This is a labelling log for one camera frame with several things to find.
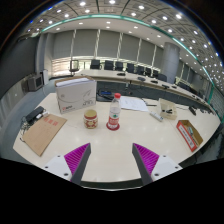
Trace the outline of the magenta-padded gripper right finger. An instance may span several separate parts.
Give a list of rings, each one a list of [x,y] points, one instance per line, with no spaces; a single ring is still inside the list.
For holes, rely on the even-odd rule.
[[[155,152],[134,143],[132,154],[135,158],[143,185],[147,185],[182,169],[167,155]]]

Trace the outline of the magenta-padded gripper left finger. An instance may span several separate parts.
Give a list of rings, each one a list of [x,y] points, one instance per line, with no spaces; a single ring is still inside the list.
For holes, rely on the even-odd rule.
[[[52,158],[43,170],[79,185],[91,154],[91,144],[87,143],[65,155]]]

